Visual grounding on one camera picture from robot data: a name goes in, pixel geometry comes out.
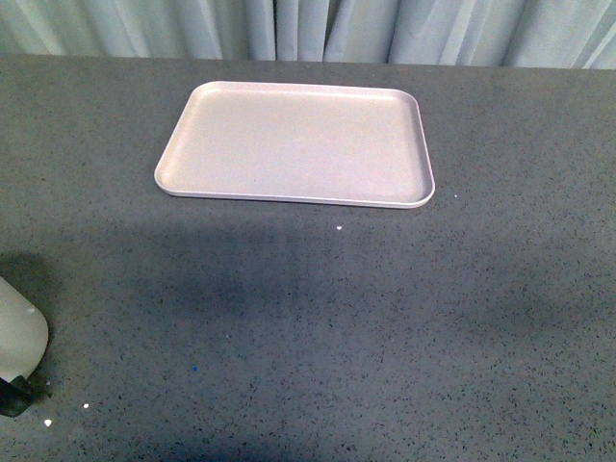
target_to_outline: gray countertop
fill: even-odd
[[[434,197],[164,194],[213,80],[410,92]],[[0,58],[0,275],[51,327],[0,459],[614,459],[615,94],[614,71]]]

